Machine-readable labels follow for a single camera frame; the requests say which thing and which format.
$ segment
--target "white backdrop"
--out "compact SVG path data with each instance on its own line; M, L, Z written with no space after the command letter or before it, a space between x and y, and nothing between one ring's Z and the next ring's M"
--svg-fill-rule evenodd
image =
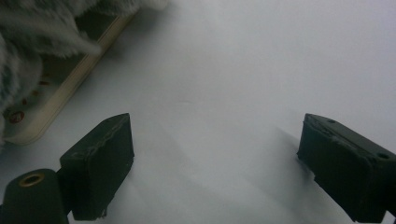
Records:
M127 112L135 162L95 223L352 223L295 153L305 113L396 153L395 24L394 0L142 11L40 140L6 146L0 194L25 172L58 170L77 140Z

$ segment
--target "white surface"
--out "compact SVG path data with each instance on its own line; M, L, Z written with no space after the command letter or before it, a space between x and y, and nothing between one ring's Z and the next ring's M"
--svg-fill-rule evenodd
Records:
M95 223L352 223L295 153L304 113L396 152L395 24L393 0L174 0L142 12L39 141L7 146L0 194L25 172L59 169L96 124L128 112L135 163Z

